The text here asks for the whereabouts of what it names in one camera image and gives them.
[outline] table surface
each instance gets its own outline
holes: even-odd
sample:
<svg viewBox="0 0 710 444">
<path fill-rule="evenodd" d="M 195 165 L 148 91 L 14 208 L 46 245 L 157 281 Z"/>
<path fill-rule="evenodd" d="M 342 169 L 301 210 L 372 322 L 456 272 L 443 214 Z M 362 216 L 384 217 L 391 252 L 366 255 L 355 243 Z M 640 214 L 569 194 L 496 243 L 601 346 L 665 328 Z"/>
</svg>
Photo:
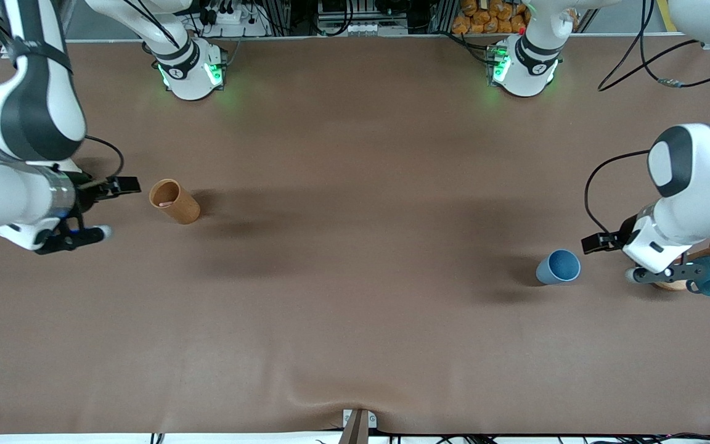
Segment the table surface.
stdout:
<svg viewBox="0 0 710 444">
<path fill-rule="evenodd" d="M 710 121 L 710 84 L 595 92 L 628 43 L 572 39 L 519 99 L 447 39 L 247 42 L 194 103 L 138 44 L 71 45 L 89 134 L 145 192 L 87 213 L 103 244 L 0 239 L 0 433 L 326 429 L 352 407 L 387 432 L 710 432 L 710 298 L 628 284 L 620 253 L 534 280 L 597 230 L 595 165 Z M 655 70 L 705 78 L 710 51 Z M 609 226 L 657 199 L 644 162 L 595 180 Z M 197 196 L 195 224 L 150 207 L 164 178 Z"/>
</svg>

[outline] brown cup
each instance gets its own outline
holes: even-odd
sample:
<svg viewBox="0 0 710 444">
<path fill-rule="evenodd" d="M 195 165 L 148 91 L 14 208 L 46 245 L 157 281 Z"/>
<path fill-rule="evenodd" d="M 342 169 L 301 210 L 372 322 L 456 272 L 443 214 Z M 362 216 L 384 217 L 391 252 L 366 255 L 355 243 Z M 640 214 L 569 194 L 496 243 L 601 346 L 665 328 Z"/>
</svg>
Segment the brown cup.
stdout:
<svg viewBox="0 0 710 444">
<path fill-rule="evenodd" d="M 174 179 L 164 179 L 152 186 L 150 204 L 183 225 L 194 222 L 201 213 L 199 203 Z"/>
</svg>

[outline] yellow strip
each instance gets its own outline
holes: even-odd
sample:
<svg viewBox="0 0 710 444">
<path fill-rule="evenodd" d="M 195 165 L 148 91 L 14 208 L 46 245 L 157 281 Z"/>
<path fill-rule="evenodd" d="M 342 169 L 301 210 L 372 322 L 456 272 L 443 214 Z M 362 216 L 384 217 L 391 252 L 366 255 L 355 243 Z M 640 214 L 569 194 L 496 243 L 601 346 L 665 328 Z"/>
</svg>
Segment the yellow strip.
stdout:
<svg viewBox="0 0 710 444">
<path fill-rule="evenodd" d="M 662 20 L 664 20 L 664 27 L 667 29 L 668 33 L 675 33 L 678 29 L 673 25 L 673 20 L 670 19 L 670 8 L 667 6 L 667 0 L 656 0 L 659 5 L 659 12 L 662 12 Z"/>
</svg>

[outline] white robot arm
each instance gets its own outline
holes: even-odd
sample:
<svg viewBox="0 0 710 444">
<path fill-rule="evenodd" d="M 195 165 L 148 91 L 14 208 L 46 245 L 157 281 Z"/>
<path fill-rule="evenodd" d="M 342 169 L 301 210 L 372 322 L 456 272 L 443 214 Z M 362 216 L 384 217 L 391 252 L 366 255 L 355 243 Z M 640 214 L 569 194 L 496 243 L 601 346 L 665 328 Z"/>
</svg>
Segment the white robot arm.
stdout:
<svg viewBox="0 0 710 444">
<path fill-rule="evenodd" d="M 671 18 L 685 34 L 710 43 L 699 11 L 710 0 L 671 0 Z M 667 267 L 692 245 L 710 239 L 710 123 L 674 126 L 648 154 L 648 172 L 662 199 L 627 219 L 616 233 L 582 240 L 586 253 L 622 249 L 651 273 Z"/>
<path fill-rule="evenodd" d="M 97 200 L 135 192 L 137 181 L 112 178 L 83 188 L 91 179 L 70 156 L 86 123 L 54 5 L 2 0 L 1 6 L 17 72 L 0 84 L 0 236 L 39 253 L 98 242 L 109 228 L 85 228 L 81 213 Z M 68 217 L 79 220 L 79 230 L 67 227 Z"/>
<path fill-rule="evenodd" d="M 158 59 L 163 82 L 175 96 L 184 101 L 197 101 L 222 87 L 226 60 L 222 59 L 224 53 L 217 45 L 189 37 L 188 31 L 174 16 L 175 12 L 188 9 L 191 2 L 87 0 L 91 9 L 123 23 L 144 40 Z"/>
<path fill-rule="evenodd" d="M 558 56 L 571 36 L 574 23 L 569 8 L 603 8 L 621 0 L 522 0 L 532 9 L 523 36 L 509 36 L 496 43 L 505 47 L 505 63 L 490 67 L 491 79 L 508 93 L 530 97 L 552 81 Z"/>
</svg>

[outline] mug handle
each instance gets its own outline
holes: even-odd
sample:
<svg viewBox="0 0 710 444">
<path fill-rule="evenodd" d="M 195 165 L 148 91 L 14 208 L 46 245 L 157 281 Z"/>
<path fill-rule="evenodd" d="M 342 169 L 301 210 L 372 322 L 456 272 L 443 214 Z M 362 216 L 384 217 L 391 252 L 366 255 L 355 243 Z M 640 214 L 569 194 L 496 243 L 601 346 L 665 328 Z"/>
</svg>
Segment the mug handle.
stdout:
<svg viewBox="0 0 710 444">
<path fill-rule="evenodd" d="M 696 294 L 696 295 L 701 294 L 702 292 L 700 291 L 700 289 L 696 289 L 696 290 L 693 290 L 693 289 L 692 289 L 692 285 L 693 285 L 694 283 L 695 283 L 695 281 L 687 281 L 687 290 L 689 290 L 690 293 L 694 293 L 694 294 Z"/>
</svg>

